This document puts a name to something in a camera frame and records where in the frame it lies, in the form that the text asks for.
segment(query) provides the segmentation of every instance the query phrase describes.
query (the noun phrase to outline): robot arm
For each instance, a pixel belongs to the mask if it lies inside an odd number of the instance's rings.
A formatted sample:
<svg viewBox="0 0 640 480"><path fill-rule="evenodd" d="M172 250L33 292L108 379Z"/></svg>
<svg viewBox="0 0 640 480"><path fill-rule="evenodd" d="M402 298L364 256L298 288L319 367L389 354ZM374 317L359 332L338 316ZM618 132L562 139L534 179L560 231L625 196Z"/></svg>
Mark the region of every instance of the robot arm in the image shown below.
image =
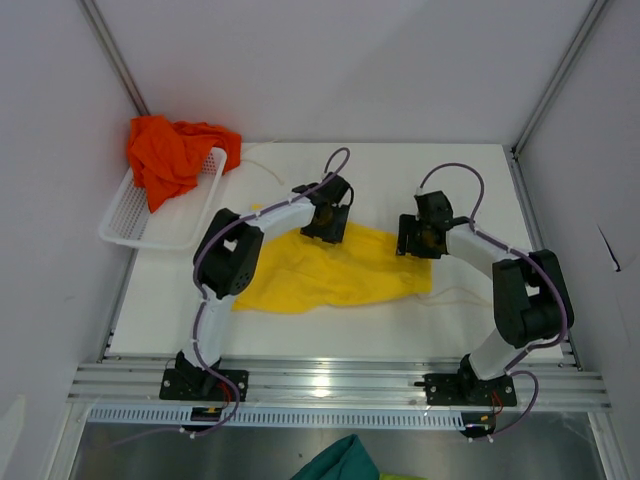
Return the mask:
<svg viewBox="0 0 640 480"><path fill-rule="evenodd" d="M260 210L262 214L240 216L228 209L217 212L194 256L196 280L205 300L186 345L176 356L174 368L165 370L160 398L219 399L219 391L213 388L218 380L201 368L201 360L217 369L231 307L253 279L264 243L298 228L303 235L325 242L342 241L350 205L340 202L352 188L342 177L328 175L333 176L323 184L294 188L288 199ZM195 350L196 339L201 359ZM235 376L234 383L246 383L247 372L223 373L230 379Z"/></svg>
<svg viewBox="0 0 640 480"><path fill-rule="evenodd" d="M444 193L420 194L416 196L416 202L417 216L400 216L396 253L431 259L452 255L482 272L493 281L496 323L495 330L480 347L463 357L457 374L425 375L423 385L428 392L427 402L486 406L490 400L487 392L510 381L505 372L527 346L560 333L560 307L545 282L527 262L477 235L468 218L454 218ZM573 312L556 256L549 250L531 252L528 256L558 288L567 312L568 327L571 327ZM539 291L530 294L527 287ZM436 393L442 390L442 382L448 387L440 397ZM505 400L515 404L515 395Z"/></svg>

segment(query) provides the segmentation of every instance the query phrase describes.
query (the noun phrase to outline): black mounting bracket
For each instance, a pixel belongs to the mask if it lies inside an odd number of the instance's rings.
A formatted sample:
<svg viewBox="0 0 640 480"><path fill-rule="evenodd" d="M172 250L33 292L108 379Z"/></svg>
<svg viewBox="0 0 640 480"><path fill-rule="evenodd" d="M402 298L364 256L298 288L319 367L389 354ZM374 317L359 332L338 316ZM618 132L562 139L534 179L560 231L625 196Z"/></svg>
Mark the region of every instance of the black mounting bracket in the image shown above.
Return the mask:
<svg viewBox="0 0 640 480"><path fill-rule="evenodd" d="M216 365L212 368L238 387L240 401L244 402L249 389L249 372L218 369ZM160 384L160 399L223 402L225 393L221 388L217 388L219 383L223 382L205 370L191 365L180 352L176 357L175 367L164 371Z"/></svg>
<svg viewBox="0 0 640 480"><path fill-rule="evenodd" d="M492 407L492 393L496 392L502 405L515 407L518 404L513 379L502 375L491 380L480 380L465 355L457 373L427 373L423 382L415 382L416 387L424 387L427 404L434 406Z"/></svg>

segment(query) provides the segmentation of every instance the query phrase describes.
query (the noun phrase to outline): white plastic basket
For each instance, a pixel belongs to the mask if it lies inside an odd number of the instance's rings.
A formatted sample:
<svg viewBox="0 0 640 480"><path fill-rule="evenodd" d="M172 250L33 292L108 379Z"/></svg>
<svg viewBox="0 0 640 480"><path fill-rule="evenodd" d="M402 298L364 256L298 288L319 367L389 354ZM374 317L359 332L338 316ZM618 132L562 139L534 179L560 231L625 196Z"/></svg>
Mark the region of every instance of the white plastic basket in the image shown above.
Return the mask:
<svg viewBox="0 0 640 480"><path fill-rule="evenodd" d="M134 187L133 172L129 169L100 223L100 238L133 248L192 247L198 240L226 161L224 150L212 148L198 175L198 186L170 198L153 214L149 212L145 189Z"/></svg>

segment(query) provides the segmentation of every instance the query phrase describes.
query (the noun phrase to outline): white tabletop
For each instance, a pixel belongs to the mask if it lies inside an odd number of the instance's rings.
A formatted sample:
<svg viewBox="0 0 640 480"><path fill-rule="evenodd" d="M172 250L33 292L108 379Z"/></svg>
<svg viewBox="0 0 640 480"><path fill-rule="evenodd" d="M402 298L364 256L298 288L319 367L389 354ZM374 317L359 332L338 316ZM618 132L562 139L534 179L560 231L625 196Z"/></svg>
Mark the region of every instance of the white tabletop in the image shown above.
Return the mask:
<svg viewBox="0 0 640 480"><path fill-rule="evenodd" d="M284 198L291 188L319 181L329 155L342 144L263 144L221 180L215 212L238 213ZM486 183L479 225L507 243L530 248L503 149L499 145L347 144L351 160L341 175L355 189L349 220L397 233L398 216L416 211L413 195L422 177L444 162L474 166ZM478 195L475 177L462 169L437 172L427 190L443 190L456 215L468 215ZM114 355L177 353L188 338L198 305L191 280L193 251L141 250L128 284L109 352ZM259 357L330 357L428 360L459 358L494 328L492 284L455 258L434 261L433 291L365 307L321 307L303 315L234 312L224 354ZM559 347L532 358L556 360Z"/></svg>

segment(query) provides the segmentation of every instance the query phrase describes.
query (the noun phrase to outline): white enclosure wall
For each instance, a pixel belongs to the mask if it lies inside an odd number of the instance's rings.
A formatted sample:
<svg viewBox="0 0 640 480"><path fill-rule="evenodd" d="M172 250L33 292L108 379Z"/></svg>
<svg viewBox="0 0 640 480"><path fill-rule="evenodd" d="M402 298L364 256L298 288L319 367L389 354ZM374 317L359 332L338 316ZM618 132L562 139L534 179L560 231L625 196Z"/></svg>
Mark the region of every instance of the white enclosure wall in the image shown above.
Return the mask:
<svg viewBox="0 0 640 480"><path fill-rule="evenodd" d="M521 163L543 236L561 259L581 359L603 374L640 474L639 152L640 2L617 0Z"/></svg>
<svg viewBox="0 0 640 480"><path fill-rule="evenodd" d="M172 120L248 140L513 144L592 2L98 3Z"/></svg>
<svg viewBox="0 0 640 480"><path fill-rule="evenodd" d="M26 400L5 478L36 479L128 256L97 225L134 112L73 1L2 2L0 58L0 419Z"/></svg>

